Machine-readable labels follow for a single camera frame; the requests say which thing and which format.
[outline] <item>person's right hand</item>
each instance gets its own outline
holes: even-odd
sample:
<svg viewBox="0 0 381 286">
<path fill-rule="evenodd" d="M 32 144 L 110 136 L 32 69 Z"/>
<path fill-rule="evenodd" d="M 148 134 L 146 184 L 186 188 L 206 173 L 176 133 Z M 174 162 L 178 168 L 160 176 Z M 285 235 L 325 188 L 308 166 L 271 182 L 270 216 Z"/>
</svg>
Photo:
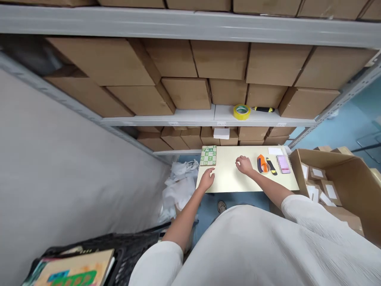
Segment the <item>person's right hand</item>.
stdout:
<svg viewBox="0 0 381 286">
<path fill-rule="evenodd" d="M 237 166 L 237 169 L 245 175 L 249 175 L 251 172 L 254 171 L 250 159 L 242 155 L 237 158 L 237 160 L 235 161 L 235 165 Z"/>
</svg>

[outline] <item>white sleeve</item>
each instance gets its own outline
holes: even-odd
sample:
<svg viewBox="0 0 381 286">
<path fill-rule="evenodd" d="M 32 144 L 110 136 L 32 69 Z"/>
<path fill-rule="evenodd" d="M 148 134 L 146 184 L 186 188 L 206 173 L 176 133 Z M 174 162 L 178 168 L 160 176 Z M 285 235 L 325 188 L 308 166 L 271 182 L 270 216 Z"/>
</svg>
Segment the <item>white sleeve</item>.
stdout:
<svg viewBox="0 0 381 286">
<path fill-rule="evenodd" d="M 159 242 L 151 246 L 138 260 L 128 285 L 169 286 L 182 266 L 181 247 L 174 242 Z"/>
<path fill-rule="evenodd" d="M 303 195 L 290 195 L 281 205 L 286 219 L 293 221 L 317 235 L 340 245 L 368 242 L 349 228 L 348 224 L 331 215 L 322 205 Z"/>
</svg>

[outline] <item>roll of packing tape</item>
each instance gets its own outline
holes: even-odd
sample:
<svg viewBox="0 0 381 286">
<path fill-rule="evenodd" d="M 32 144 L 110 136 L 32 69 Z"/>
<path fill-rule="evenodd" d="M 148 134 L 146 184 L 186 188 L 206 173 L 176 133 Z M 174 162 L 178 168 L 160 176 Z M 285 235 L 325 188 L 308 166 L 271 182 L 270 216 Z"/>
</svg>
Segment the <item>roll of packing tape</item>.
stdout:
<svg viewBox="0 0 381 286">
<path fill-rule="evenodd" d="M 233 115 L 238 120 L 246 120 L 250 116 L 250 107 L 244 104 L 239 104 L 234 107 Z"/>
</svg>

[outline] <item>foot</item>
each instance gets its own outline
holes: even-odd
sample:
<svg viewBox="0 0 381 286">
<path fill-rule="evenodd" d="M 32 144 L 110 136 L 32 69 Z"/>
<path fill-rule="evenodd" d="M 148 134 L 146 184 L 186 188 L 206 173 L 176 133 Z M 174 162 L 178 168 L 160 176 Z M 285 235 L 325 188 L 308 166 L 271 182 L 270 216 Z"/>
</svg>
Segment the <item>foot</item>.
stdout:
<svg viewBox="0 0 381 286">
<path fill-rule="evenodd" d="M 219 201 L 217 204 L 217 208 L 220 214 L 223 213 L 225 210 L 227 210 L 227 207 L 224 201 Z"/>
</svg>

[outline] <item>colorful book cover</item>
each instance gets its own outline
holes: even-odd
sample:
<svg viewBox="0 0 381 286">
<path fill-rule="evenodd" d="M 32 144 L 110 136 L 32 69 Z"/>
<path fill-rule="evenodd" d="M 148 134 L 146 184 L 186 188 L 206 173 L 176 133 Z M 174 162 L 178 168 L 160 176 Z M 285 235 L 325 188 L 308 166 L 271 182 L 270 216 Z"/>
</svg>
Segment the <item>colorful book cover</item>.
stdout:
<svg viewBox="0 0 381 286">
<path fill-rule="evenodd" d="M 102 286 L 114 250 L 48 262 L 35 286 Z"/>
</svg>

